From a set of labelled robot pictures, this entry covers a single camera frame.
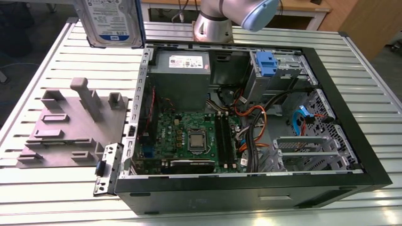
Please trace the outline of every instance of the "motherboard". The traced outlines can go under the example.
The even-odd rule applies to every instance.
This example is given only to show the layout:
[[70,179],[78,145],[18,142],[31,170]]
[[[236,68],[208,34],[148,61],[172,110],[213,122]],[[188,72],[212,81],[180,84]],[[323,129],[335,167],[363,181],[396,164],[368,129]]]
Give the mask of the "motherboard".
[[141,146],[140,174],[237,172],[233,134],[238,118],[224,113],[160,113],[156,143]]

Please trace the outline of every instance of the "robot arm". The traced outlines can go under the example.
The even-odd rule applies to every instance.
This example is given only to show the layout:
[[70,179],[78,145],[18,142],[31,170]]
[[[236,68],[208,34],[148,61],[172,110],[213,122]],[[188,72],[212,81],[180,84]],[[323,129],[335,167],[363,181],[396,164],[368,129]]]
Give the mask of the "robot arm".
[[202,0],[193,26],[193,39],[229,42],[230,21],[251,32],[259,31],[271,21],[277,4],[279,0]]

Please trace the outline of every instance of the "floor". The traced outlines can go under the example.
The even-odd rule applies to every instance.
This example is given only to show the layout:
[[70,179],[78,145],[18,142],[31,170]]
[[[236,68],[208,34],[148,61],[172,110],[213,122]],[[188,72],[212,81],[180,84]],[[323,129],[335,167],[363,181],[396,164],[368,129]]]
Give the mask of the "floor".
[[[57,5],[56,10],[57,12],[50,14],[45,4],[30,4],[34,25],[25,32],[31,42],[31,52],[29,55],[18,58],[7,57],[0,52],[0,71],[9,77],[9,82],[5,85],[0,85],[0,128],[37,69],[35,65],[1,67],[21,62],[41,63],[66,18],[76,16],[73,7],[69,5]],[[164,12],[162,14],[164,16],[160,17],[157,11],[153,11],[152,18],[158,18],[158,20],[168,22],[168,16],[174,14],[174,12]],[[188,12],[185,18],[192,18],[192,14],[193,12]],[[384,47],[371,64],[396,97],[402,100],[402,54],[389,52],[389,48]]]

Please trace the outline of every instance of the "green circuit board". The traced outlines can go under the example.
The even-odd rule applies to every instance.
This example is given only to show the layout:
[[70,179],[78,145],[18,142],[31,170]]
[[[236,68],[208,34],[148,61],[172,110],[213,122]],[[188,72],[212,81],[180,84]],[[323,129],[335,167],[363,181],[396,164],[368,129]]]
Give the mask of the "green circuit board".
[[[228,117],[230,132],[238,126],[238,118]],[[198,152],[190,152],[189,135],[202,134],[205,148]],[[160,162],[156,160],[188,159],[214,161],[216,173],[237,172],[237,168],[222,167],[218,164],[217,145],[214,137],[214,114],[206,113],[161,113],[158,114],[156,143],[152,159],[144,161],[142,169],[146,174],[157,174]]]

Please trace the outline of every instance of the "ram slot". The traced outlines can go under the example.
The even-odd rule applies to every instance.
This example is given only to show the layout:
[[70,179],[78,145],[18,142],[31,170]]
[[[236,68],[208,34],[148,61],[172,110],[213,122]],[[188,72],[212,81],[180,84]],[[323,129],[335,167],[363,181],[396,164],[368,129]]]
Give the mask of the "ram slot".
[[216,136],[216,147],[217,147],[217,160],[218,166],[226,166],[226,157],[224,153],[224,140],[222,140],[222,132],[221,132],[221,117],[214,117],[214,136]]
[[221,117],[221,136],[224,142],[224,153],[225,153],[228,168],[236,168],[233,162],[233,153],[232,153],[230,127],[228,125],[226,116]]

